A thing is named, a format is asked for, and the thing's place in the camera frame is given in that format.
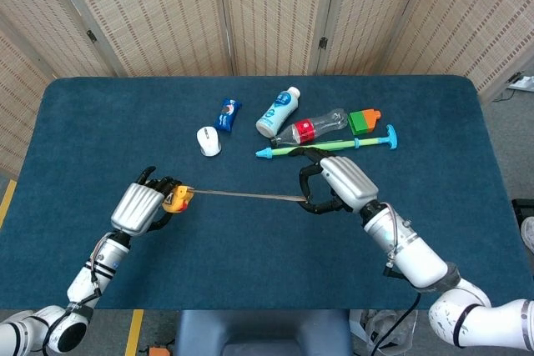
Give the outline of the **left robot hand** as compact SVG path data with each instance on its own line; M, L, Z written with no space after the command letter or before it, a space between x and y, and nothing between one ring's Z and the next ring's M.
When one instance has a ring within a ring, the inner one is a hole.
M165 212L161 218L156 219L164 201L182 182L170 176L149 179L155 169L155 166L147 167L126 189L111 216L115 230L138 237L160 230L172 218L171 212Z

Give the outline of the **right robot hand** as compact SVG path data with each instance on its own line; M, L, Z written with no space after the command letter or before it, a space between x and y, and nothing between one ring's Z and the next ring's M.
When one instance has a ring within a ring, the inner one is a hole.
M323 214L344 209L359 213L368 203L378 203L379 189L349 158L316 147L297 147L290 157L306 156L312 164L299 171L299 184L305 198L298 204L308 213ZM312 203L309 178L320 175L330 186L331 200Z

